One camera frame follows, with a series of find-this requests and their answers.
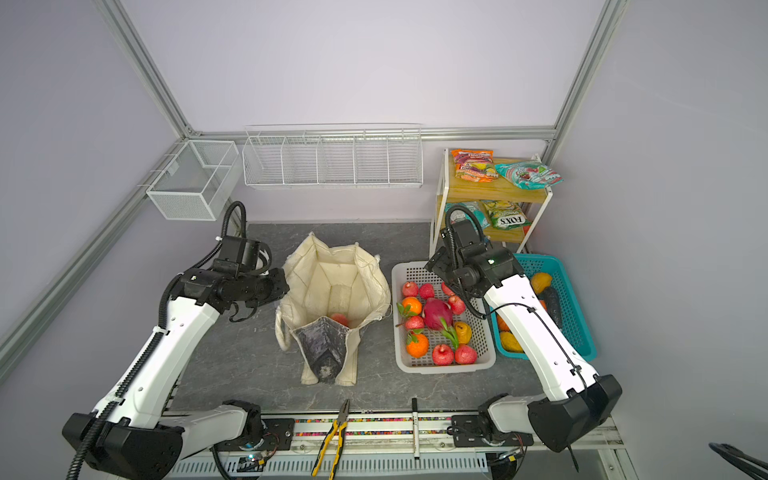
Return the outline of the orange tangerine with leaves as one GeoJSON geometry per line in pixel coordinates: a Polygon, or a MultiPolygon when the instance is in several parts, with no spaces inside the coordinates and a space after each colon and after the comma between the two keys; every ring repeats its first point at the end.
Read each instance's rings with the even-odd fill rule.
{"type": "Polygon", "coordinates": [[[396,304],[397,312],[402,318],[420,316],[423,311],[423,305],[417,297],[406,297],[396,304]]]}

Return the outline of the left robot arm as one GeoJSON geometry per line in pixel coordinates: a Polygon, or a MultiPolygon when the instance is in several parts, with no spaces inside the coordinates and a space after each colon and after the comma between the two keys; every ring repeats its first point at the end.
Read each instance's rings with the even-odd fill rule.
{"type": "Polygon", "coordinates": [[[234,213],[247,223],[244,204],[231,203],[216,246],[165,287],[157,323],[120,380],[91,412],[74,413],[65,423],[62,435],[75,451],[67,478],[79,478],[89,466],[124,479],[162,479],[178,461],[221,443],[243,450],[261,444],[261,409],[250,402],[227,400],[202,413],[162,419],[206,332],[221,317],[231,323],[250,319],[289,291],[266,244],[248,238],[245,229],[228,232],[234,213]]]}

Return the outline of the black tripod leg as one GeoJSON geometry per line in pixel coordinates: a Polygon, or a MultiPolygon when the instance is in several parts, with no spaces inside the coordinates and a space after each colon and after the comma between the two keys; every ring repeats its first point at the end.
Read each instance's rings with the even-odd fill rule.
{"type": "Polygon", "coordinates": [[[766,461],[748,455],[730,444],[711,442],[708,446],[723,460],[750,478],[755,480],[767,480],[768,464],[766,461]]]}

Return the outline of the teal plastic vegetable basket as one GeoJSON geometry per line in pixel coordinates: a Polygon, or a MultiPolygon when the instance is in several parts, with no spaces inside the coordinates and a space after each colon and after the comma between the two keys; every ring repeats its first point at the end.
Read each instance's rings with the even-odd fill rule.
{"type": "Polygon", "coordinates": [[[597,349],[565,265],[550,255],[522,253],[515,257],[528,277],[537,273],[547,273],[552,277],[551,286],[560,299],[560,330],[581,357],[592,362],[597,357],[597,349]]]}

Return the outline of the red apple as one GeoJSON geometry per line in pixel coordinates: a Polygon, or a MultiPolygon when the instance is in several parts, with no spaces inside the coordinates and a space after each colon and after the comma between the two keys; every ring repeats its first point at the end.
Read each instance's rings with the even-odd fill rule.
{"type": "Polygon", "coordinates": [[[459,365],[472,365],[475,364],[478,358],[478,354],[475,349],[469,345],[460,345],[454,353],[455,362],[459,365]]]}
{"type": "Polygon", "coordinates": [[[337,322],[337,323],[339,323],[339,324],[341,324],[341,325],[343,325],[343,326],[345,326],[345,327],[348,327],[348,326],[349,326],[349,319],[348,319],[348,318],[347,318],[347,316],[346,316],[346,315],[344,315],[344,314],[341,314],[341,313],[333,313],[333,314],[331,314],[331,315],[330,315],[330,318],[331,318],[332,320],[334,320],[335,322],[337,322]]]}
{"type": "Polygon", "coordinates": [[[450,296],[448,298],[448,304],[453,315],[461,315],[467,309],[465,302],[458,295],[450,296]]]}
{"type": "Polygon", "coordinates": [[[419,288],[419,296],[424,300],[429,300],[435,297],[434,287],[430,283],[424,283],[419,288]]]}
{"type": "Polygon", "coordinates": [[[401,293],[402,293],[402,296],[404,298],[418,297],[419,296],[419,285],[416,282],[407,281],[407,282],[405,282],[402,285],[401,293]]]}
{"type": "Polygon", "coordinates": [[[438,344],[432,349],[432,362],[435,366],[450,366],[454,363],[455,355],[447,344],[438,344]]]}
{"type": "Polygon", "coordinates": [[[420,330],[425,326],[424,319],[421,316],[409,317],[403,324],[406,330],[420,330]]]}

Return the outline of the orange snack bag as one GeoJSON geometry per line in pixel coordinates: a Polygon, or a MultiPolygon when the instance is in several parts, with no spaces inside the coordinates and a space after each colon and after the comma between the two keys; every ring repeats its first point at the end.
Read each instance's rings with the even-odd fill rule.
{"type": "Polygon", "coordinates": [[[450,154],[459,180],[488,183],[499,177],[492,150],[454,149],[450,154]]]}

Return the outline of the teal red snack bag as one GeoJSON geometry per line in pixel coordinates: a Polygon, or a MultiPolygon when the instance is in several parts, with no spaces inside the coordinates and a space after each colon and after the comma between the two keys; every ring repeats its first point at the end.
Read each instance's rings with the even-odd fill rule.
{"type": "Polygon", "coordinates": [[[500,177],[523,190],[540,190],[556,185],[562,176],[539,161],[498,163],[496,171],[500,177]]]}

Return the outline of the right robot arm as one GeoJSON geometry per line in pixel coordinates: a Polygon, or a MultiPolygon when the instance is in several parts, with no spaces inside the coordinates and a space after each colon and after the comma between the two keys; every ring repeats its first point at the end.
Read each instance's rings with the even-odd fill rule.
{"type": "Polygon", "coordinates": [[[623,390],[612,375],[599,374],[569,343],[540,304],[515,255],[495,246],[464,206],[444,215],[443,245],[427,261],[428,271],[470,305],[482,300],[484,319],[498,314],[521,344],[542,385],[540,398],[502,395],[479,409],[485,436],[498,442],[527,433],[561,452],[602,425],[623,390]]]}

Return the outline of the orange tangerine front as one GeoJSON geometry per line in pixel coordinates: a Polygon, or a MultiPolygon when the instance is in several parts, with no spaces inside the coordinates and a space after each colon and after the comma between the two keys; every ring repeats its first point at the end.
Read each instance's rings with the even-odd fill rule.
{"type": "Polygon", "coordinates": [[[429,340],[421,330],[408,332],[406,337],[406,351],[415,359],[422,358],[429,352],[429,340]]]}

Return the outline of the teal white snack bag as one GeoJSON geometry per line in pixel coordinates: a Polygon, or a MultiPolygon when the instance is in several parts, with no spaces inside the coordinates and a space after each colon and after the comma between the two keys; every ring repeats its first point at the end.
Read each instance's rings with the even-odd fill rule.
{"type": "MultiPolygon", "coordinates": [[[[480,224],[482,229],[486,229],[491,226],[486,211],[479,201],[459,202],[459,205],[472,212],[472,215],[480,224]]],[[[468,220],[468,217],[463,210],[459,209],[452,212],[450,219],[452,223],[456,223],[459,221],[468,220]]]]}

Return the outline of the cream canvas grocery bag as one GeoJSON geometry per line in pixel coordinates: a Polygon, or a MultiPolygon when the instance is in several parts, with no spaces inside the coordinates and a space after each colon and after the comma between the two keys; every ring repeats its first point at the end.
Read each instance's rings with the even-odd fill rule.
{"type": "Polygon", "coordinates": [[[305,385],[355,385],[362,329],[382,320],[391,303],[380,257],[357,243],[330,247],[311,233],[283,270],[290,291],[275,314],[280,349],[299,346],[305,385]],[[349,326],[332,320],[333,313],[346,315],[349,326]]]}

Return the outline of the yellow squash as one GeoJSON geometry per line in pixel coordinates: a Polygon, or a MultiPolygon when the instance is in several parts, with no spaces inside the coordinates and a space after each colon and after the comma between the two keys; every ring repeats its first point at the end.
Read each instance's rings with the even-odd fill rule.
{"type": "Polygon", "coordinates": [[[517,340],[517,338],[508,331],[503,331],[500,334],[500,341],[502,348],[510,353],[523,353],[524,349],[517,340]]]}

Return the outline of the magenta dragon fruit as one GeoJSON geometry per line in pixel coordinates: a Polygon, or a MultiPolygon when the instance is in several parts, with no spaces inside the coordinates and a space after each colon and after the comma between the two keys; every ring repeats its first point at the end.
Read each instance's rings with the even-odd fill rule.
{"type": "Polygon", "coordinates": [[[423,307],[424,324],[431,330],[453,325],[453,312],[448,302],[430,298],[423,307]]]}

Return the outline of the yellow black pliers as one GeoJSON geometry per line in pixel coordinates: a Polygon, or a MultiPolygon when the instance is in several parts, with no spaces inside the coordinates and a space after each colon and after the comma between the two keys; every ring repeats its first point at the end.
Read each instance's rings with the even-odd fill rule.
{"type": "Polygon", "coordinates": [[[320,469],[324,464],[326,453],[335,442],[335,450],[333,459],[330,461],[329,479],[334,480],[340,465],[341,457],[344,451],[345,438],[347,433],[347,427],[350,414],[350,400],[346,399],[341,408],[339,409],[338,416],[332,422],[330,430],[325,435],[320,449],[316,455],[311,476],[316,477],[320,473],[320,469]]]}

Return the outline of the wooden two-tier shelf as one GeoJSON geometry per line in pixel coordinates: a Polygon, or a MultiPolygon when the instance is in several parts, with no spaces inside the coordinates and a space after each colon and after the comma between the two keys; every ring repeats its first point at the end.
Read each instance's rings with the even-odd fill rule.
{"type": "Polygon", "coordinates": [[[528,241],[553,198],[552,189],[547,187],[539,190],[523,190],[504,179],[494,180],[490,183],[473,183],[457,179],[454,170],[451,149],[445,149],[437,186],[436,210],[431,221],[429,254],[434,254],[441,242],[440,230],[442,228],[442,215],[445,205],[447,203],[483,200],[506,200],[517,203],[521,207],[538,206],[535,215],[530,216],[532,224],[527,231],[523,229],[519,231],[505,231],[494,227],[485,230],[486,235],[492,241],[516,245],[518,253],[527,252],[528,241]]]}

